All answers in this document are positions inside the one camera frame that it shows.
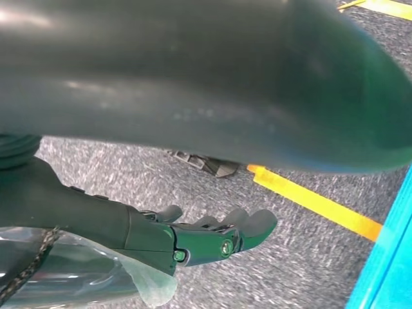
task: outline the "yellow floor marking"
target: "yellow floor marking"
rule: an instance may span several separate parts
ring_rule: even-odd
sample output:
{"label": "yellow floor marking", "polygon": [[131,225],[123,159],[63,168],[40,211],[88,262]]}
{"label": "yellow floor marking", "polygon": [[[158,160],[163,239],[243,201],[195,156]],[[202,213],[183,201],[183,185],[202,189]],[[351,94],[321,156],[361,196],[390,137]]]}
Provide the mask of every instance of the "yellow floor marking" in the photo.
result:
{"label": "yellow floor marking", "polygon": [[248,165],[248,170],[254,173],[254,181],[257,184],[371,241],[376,241],[382,229],[382,224],[268,171],[263,166]]}
{"label": "yellow floor marking", "polygon": [[404,3],[392,0],[355,0],[345,5],[339,6],[337,9],[340,12],[343,12],[345,8],[349,8],[354,5],[412,21],[412,5],[406,5]]}
{"label": "yellow floor marking", "polygon": [[345,5],[339,6],[337,9],[338,9],[339,11],[341,11],[341,12],[342,12],[342,10],[344,10],[345,8],[349,8],[349,7],[351,7],[351,6],[358,5],[358,4],[365,2],[365,1],[366,1],[366,0],[355,0],[355,1],[349,2],[349,3],[346,3],[346,4],[345,4]]}

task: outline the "plastic cover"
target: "plastic cover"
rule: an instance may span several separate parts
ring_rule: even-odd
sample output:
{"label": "plastic cover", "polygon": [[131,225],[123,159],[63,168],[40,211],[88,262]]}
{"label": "plastic cover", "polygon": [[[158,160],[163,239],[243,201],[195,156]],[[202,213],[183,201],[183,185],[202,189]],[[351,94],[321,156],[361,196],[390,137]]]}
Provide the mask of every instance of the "plastic cover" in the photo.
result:
{"label": "plastic cover", "polygon": [[[35,256],[42,229],[0,228],[0,290]],[[139,295],[150,307],[161,306],[176,291],[174,277],[140,261],[60,231],[43,266],[12,296],[5,308],[86,308]]]}

